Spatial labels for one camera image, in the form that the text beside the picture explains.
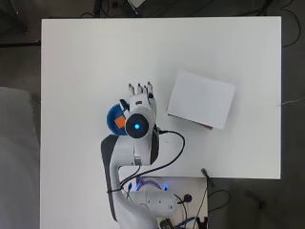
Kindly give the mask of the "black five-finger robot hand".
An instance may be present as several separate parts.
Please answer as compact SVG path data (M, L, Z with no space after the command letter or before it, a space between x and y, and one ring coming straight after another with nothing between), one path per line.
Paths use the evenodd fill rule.
M129 84L129 97L120 100L123 115L129 118L133 114L147 115L149 119L156 120L156 101L153 94L153 85L148 82L145 85Z

